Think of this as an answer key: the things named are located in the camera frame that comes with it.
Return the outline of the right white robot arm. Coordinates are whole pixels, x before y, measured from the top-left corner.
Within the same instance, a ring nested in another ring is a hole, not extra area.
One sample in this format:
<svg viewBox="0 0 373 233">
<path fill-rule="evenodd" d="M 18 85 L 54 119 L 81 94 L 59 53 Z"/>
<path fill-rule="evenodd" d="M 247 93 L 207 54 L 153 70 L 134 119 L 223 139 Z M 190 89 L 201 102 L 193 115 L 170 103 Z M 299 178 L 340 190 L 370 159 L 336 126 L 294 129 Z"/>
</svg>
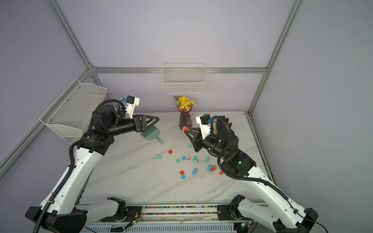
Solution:
<svg viewBox="0 0 373 233">
<path fill-rule="evenodd" d="M 182 128 L 194 150 L 207 150 L 217 158 L 219 169 L 227 177 L 247 184 L 268 205 L 264 208 L 237 195 L 229 204 L 231 218 L 249 218 L 274 233 L 309 233 L 312 230 L 318 213 L 289 198 L 249 155 L 239 149 L 239 138 L 228 118 L 204 114 L 199 115 L 196 122 L 197 128 Z"/>
</svg>

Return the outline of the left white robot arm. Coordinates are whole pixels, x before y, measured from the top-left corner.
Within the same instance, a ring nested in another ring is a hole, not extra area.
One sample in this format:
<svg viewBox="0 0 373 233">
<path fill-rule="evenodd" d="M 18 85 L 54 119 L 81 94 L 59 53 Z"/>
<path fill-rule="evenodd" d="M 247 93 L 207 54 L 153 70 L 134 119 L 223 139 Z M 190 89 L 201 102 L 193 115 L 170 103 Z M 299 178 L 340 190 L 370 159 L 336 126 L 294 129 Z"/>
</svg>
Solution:
<svg viewBox="0 0 373 233">
<path fill-rule="evenodd" d="M 135 115 L 139 99 L 107 100 L 92 112 L 88 131 L 69 147 L 70 163 L 52 192 L 39 206 L 31 206 L 25 216 L 35 226 L 34 233 L 45 229 L 52 233 L 79 233 L 92 222 L 109 218 L 121 222 L 129 211 L 122 199 L 109 197 L 98 204 L 80 205 L 79 200 L 97 163 L 115 136 L 151 129 L 159 117 Z"/>
</svg>

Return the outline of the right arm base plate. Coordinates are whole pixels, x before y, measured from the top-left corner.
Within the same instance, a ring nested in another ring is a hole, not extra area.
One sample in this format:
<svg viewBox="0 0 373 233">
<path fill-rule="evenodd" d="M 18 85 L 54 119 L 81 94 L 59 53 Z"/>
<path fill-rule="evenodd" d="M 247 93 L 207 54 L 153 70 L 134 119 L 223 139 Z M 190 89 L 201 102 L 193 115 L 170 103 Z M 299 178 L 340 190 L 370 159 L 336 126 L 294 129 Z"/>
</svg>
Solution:
<svg viewBox="0 0 373 233">
<path fill-rule="evenodd" d="M 236 207 L 230 205 L 218 205 L 217 206 L 218 220 L 251 220 L 250 218 L 243 217 Z"/>
</svg>

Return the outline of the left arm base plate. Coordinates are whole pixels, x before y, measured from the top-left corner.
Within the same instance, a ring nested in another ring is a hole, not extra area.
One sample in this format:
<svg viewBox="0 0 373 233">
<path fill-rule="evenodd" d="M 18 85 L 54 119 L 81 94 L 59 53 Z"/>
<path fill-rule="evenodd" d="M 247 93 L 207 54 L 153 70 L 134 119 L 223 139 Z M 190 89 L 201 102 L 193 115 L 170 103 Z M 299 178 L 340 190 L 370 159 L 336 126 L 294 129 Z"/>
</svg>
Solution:
<svg viewBox="0 0 373 233">
<path fill-rule="evenodd" d="M 114 216 L 102 218 L 100 222 L 132 222 L 140 217 L 141 212 L 141 206 L 126 206 L 125 210 L 119 210 Z"/>
</svg>

